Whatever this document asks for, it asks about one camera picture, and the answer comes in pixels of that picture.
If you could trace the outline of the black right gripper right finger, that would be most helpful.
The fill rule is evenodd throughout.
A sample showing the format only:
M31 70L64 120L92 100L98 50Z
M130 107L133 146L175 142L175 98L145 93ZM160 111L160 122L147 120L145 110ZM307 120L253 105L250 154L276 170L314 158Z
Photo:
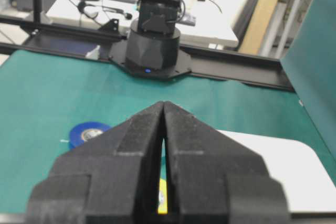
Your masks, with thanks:
M261 155L164 103L170 206L179 223L289 223L284 189Z

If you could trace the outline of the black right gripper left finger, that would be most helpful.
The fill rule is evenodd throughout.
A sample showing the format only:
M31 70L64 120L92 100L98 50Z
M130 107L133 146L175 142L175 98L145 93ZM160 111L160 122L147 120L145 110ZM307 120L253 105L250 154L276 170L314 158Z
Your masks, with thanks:
M157 212L163 102L58 156L26 223L139 223Z

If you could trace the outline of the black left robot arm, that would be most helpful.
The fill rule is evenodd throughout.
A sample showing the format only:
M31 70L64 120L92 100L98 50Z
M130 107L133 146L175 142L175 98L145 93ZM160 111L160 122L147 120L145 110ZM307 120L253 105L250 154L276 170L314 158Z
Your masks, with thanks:
M138 0L139 17L131 24L126 59L142 68L165 69L176 65L183 19L183 0Z

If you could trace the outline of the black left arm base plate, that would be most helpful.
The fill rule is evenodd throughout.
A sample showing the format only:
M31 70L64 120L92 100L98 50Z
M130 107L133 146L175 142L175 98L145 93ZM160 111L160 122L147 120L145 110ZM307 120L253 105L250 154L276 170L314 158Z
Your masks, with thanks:
M149 79L168 80L192 72L192 58L189 54L179 50L176 65L165 69L141 67L132 63L126 57L127 42L116 42L111 46L109 60L128 74Z

